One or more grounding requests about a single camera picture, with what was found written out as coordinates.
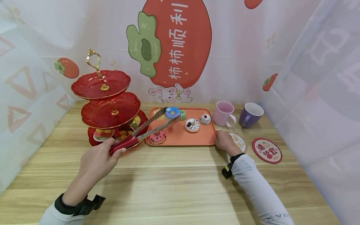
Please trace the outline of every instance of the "pink donut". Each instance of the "pink donut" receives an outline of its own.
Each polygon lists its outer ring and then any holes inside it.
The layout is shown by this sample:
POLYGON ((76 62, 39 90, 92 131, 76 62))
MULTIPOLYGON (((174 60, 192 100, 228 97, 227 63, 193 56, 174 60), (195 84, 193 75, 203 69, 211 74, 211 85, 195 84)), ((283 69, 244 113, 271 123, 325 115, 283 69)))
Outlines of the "pink donut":
POLYGON ((152 135, 150 135, 148 137, 148 140, 151 144, 161 144, 163 143, 163 141, 165 141, 165 132, 164 131, 159 131, 159 132, 156 132, 152 135))

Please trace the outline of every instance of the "white donut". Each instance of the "white donut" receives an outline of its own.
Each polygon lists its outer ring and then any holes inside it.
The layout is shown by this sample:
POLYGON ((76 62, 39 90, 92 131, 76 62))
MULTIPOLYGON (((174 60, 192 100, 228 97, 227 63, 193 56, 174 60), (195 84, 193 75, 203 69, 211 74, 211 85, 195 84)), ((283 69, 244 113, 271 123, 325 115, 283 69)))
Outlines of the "white donut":
POLYGON ((185 129, 191 133, 198 132, 200 130, 200 123, 194 118, 188 119, 185 123, 185 129))

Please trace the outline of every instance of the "hand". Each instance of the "hand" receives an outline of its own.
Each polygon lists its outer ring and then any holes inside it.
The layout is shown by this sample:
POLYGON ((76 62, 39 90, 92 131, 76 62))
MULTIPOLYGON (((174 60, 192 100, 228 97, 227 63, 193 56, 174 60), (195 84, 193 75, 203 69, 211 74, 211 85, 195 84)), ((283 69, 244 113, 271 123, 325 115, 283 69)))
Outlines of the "hand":
POLYGON ((242 151, 233 141, 233 138, 227 131, 217 130, 215 136, 215 144, 221 150, 226 151, 226 153, 232 157, 238 154, 241 154, 242 151))
POLYGON ((121 154, 126 151, 125 148, 119 149, 110 157, 109 149, 117 142, 109 138, 82 155, 79 172, 63 195, 64 204, 76 206, 82 202, 91 189, 114 169, 121 154))

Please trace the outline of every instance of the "white sleeve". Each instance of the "white sleeve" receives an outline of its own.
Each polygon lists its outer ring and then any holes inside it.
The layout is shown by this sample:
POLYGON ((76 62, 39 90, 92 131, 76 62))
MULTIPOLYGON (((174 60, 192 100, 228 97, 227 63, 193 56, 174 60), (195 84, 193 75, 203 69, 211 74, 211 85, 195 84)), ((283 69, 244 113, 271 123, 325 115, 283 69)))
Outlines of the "white sleeve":
POLYGON ((257 170, 250 156, 240 156, 234 162, 231 172, 253 204, 262 224, 294 225, 279 197, 257 170))
POLYGON ((72 216, 61 214, 53 203, 42 215, 39 225, 82 225, 84 218, 84 215, 72 216))

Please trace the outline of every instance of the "gold stand pole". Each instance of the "gold stand pole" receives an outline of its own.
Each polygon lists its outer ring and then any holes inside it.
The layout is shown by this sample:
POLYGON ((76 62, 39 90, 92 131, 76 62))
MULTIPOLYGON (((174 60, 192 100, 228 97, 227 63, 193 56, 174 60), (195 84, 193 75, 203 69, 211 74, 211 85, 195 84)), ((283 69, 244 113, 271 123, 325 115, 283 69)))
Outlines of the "gold stand pole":
MULTIPOLYGON (((101 75, 101 72, 100 72, 100 70, 99 70, 100 61, 101 61, 101 56, 100 56, 100 54, 97 53, 97 52, 95 52, 95 51, 93 51, 93 50, 91 50, 91 48, 89 48, 89 51, 87 52, 86 63, 97 71, 98 77, 99 77, 100 82, 101 82, 101 84, 102 84, 101 90, 102 90, 102 91, 107 91, 107 90, 110 89, 110 87, 107 86, 106 84, 104 84, 104 82, 103 82, 103 76, 101 75), (90 57, 91 57, 92 55, 97 55, 97 56, 98 56, 98 64, 97 64, 96 66, 93 66, 93 65, 89 62, 90 57)), ((109 100, 109 103, 110 103, 111 108, 112 108, 111 115, 113 115, 113 116, 118 115, 118 114, 119 114, 119 111, 118 111, 117 109, 114 109, 114 105, 113 105, 113 103, 112 103, 112 99, 109 100)))

